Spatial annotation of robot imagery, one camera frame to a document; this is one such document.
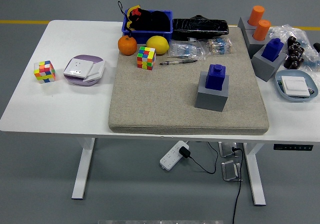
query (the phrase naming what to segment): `small packet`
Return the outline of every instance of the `small packet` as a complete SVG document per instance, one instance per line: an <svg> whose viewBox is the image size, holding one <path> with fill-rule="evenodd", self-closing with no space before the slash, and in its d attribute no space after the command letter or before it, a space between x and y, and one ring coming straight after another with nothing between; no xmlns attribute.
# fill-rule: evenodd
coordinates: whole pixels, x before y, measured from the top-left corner
<svg viewBox="0 0 320 224"><path fill-rule="evenodd" d="M200 41L175 41L171 40L169 57L194 60L205 60L206 52Z"/></svg>
<svg viewBox="0 0 320 224"><path fill-rule="evenodd" d="M210 55L224 55L231 53L232 43L229 38L216 37L207 42Z"/></svg>

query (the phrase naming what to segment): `electrical cord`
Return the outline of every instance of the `electrical cord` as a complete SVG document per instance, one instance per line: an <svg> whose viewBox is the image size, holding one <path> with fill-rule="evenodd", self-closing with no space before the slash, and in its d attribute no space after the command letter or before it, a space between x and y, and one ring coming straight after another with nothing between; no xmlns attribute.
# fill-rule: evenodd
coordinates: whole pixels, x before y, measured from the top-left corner
<svg viewBox="0 0 320 224"><path fill-rule="evenodd" d="M239 181L240 181L240 184L239 184L239 191L238 191L238 194L236 195L237 197L236 197L236 201L235 201L235 204L234 204L234 215L233 215L233 217L232 217L232 224L235 224L234 222L235 222L235 211L236 211L236 208L237 208L237 202L238 202L238 198L239 198L239 195L240 195L240 191L241 191L241 183L242 183L242 180L241 180L241 168L242 168L242 163L243 163L243 157L244 157L244 153L243 153L243 151L240 149L240 148L235 148L235 147L232 147L232 151L233 152L235 152L236 150L240 150L241 151L241 164L240 164L240 178L239 178Z"/></svg>
<svg viewBox="0 0 320 224"><path fill-rule="evenodd" d="M179 149L179 153L184 157L184 158L190 158L192 159L198 166L200 166L202 168L202 170L204 170L206 173L208 174L215 174L216 170L217 170L217 160L218 160L218 152L210 145L210 143L207 141L207 143L209 144L209 146L216 152L216 160L215 160L215 164L214 164L214 171L213 172L210 172L210 171L207 171L206 169L204 169L198 162L196 162L191 156L190 156L190 151L188 149L186 149L184 146L181 147Z"/></svg>

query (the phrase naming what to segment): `rubik's cube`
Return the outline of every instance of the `rubik's cube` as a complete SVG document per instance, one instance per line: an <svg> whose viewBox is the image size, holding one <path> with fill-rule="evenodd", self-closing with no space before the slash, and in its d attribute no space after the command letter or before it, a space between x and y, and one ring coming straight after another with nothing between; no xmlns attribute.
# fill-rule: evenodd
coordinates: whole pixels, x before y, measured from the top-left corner
<svg viewBox="0 0 320 224"><path fill-rule="evenodd" d="M140 47L137 58L137 67L145 70L152 70L155 65L156 49Z"/></svg>
<svg viewBox="0 0 320 224"><path fill-rule="evenodd" d="M39 83L53 82L56 80L56 73L51 61L42 61L34 64L34 75Z"/></svg>

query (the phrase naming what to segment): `plastic bag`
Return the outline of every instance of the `plastic bag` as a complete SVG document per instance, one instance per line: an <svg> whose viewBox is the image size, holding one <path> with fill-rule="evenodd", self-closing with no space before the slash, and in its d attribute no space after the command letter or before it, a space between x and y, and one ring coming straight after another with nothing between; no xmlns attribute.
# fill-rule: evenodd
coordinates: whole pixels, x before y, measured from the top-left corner
<svg viewBox="0 0 320 224"><path fill-rule="evenodd" d="M208 54L224 55L231 53L232 43L229 38L212 38L207 41Z"/></svg>
<svg viewBox="0 0 320 224"><path fill-rule="evenodd" d="M173 58L205 60L206 54L208 53L201 41L188 42L171 40L168 56Z"/></svg>
<svg viewBox="0 0 320 224"><path fill-rule="evenodd" d="M305 31L293 28L290 25L273 27L270 33L271 38L279 38L281 42L287 45L289 37L295 37L296 41L304 48L302 57L304 59L301 70L320 71L320 55L312 48ZM288 55L288 49L283 48L282 51Z"/></svg>

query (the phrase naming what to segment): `gray cube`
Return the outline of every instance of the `gray cube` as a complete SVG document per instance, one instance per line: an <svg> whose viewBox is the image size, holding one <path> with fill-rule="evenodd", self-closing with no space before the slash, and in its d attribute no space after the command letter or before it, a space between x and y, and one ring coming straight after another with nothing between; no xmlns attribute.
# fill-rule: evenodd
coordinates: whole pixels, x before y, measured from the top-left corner
<svg viewBox="0 0 320 224"><path fill-rule="evenodd" d="M253 58L251 59L251 63L255 75L260 79L268 82L268 80L284 62L284 60L286 59L286 55L285 53L280 52L279 56L275 59L275 61L271 62L270 60L261 56L264 50L265 46L263 46L258 52L256 52Z"/></svg>
<svg viewBox="0 0 320 224"><path fill-rule="evenodd" d="M229 96L229 75L225 75L222 90L206 89L208 73L201 71L195 107L222 112Z"/></svg>
<svg viewBox="0 0 320 224"><path fill-rule="evenodd" d="M265 39L262 41L255 40L253 38L254 33L255 30L245 30L243 32L243 38L247 46L250 59L252 59L255 53L258 52L264 45L269 43L269 41L271 40L270 35L266 35Z"/></svg>
<svg viewBox="0 0 320 224"><path fill-rule="evenodd" d="M240 17L238 27L241 29L242 33L245 30L255 30L257 27L248 24L249 17Z"/></svg>

